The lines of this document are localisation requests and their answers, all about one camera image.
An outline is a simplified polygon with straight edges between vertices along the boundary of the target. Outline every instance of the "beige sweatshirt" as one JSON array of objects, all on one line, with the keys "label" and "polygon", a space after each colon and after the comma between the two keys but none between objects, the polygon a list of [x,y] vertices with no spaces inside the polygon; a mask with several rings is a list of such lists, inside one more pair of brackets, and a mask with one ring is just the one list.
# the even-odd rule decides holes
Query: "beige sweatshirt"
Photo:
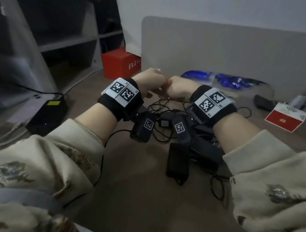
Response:
[{"label": "beige sweatshirt", "polygon": [[[73,205],[92,192],[104,146],[72,119],[45,138],[33,135],[0,151],[0,186],[35,189]],[[306,152],[295,153],[264,130],[226,154],[234,217],[247,231],[304,231]],[[0,204],[0,230],[76,231],[61,215],[18,203]]]}]

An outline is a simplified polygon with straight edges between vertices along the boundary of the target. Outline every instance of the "yellow label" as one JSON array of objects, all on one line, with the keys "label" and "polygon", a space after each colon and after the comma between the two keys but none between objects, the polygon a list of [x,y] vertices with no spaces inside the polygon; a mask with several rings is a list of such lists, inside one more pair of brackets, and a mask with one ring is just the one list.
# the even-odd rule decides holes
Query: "yellow label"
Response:
[{"label": "yellow label", "polygon": [[49,101],[48,106],[57,106],[61,101]]}]

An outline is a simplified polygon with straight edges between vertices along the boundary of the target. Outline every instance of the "wristband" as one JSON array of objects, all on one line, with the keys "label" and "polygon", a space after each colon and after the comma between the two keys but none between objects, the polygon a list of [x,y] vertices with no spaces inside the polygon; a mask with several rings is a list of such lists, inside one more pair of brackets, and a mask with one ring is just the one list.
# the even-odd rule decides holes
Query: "wristband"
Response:
[{"label": "wristband", "polygon": [[117,121],[130,120],[144,103],[137,83],[131,78],[116,79],[101,94],[98,103],[108,108]]},{"label": "wristband", "polygon": [[200,86],[191,96],[190,113],[195,119],[207,127],[213,127],[225,116],[237,112],[233,100],[218,88],[207,85]]}]

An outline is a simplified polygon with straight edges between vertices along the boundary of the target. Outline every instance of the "wall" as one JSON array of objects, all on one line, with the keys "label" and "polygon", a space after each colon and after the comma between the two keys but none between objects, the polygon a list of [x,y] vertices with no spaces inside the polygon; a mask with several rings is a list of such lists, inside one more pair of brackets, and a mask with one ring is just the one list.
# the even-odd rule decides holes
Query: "wall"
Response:
[{"label": "wall", "polygon": [[126,50],[141,55],[145,16],[306,32],[305,0],[117,0]]}]

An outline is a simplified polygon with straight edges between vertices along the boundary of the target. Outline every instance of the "sleeve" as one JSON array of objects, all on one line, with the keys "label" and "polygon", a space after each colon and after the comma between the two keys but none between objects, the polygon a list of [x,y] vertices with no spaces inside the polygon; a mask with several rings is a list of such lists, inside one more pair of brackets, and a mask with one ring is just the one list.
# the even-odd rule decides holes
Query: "sleeve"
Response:
[{"label": "sleeve", "polygon": [[1,150],[0,187],[43,190],[66,204],[92,190],[103,155],[100,139],[68,119],[46,137]]},{"label": "sleeve", "polygon": [[245,230],[305,230],[306,152],[264,130],[223,158],[233,174],[233,214]]}]

